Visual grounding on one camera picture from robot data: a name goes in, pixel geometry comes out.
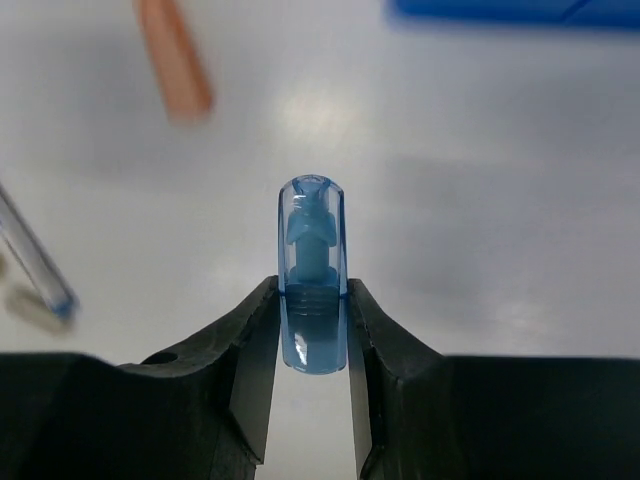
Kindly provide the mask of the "blue whiteboard marker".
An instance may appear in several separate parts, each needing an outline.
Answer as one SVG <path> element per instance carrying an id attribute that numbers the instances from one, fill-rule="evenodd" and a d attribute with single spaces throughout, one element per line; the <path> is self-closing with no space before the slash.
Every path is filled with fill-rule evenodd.
<path id="1" fill-rule="evenodd" d="M 57 318 L 71 320 L 77 306 L 75 295 L 4 187 L 1 187 L 1 237 L 47 310 Z"/>

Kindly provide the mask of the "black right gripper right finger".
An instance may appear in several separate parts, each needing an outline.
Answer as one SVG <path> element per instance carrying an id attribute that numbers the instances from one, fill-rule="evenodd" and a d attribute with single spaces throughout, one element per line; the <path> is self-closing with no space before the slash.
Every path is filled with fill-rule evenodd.
<path id="1" fill-rule="evenodd" d="M 348 297 L 361 479 L 635 479 L 635 359 L 444 355 Z"/>

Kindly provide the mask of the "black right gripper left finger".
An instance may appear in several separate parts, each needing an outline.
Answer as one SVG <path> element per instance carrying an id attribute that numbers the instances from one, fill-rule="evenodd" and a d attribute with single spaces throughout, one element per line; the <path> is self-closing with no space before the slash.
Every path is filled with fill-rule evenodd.
<path id="1" fill-rule="evenodd" d="M 251 479 L 266 452 L 277 280 L 139 364 L 1 358 L 5 479 Z"/>

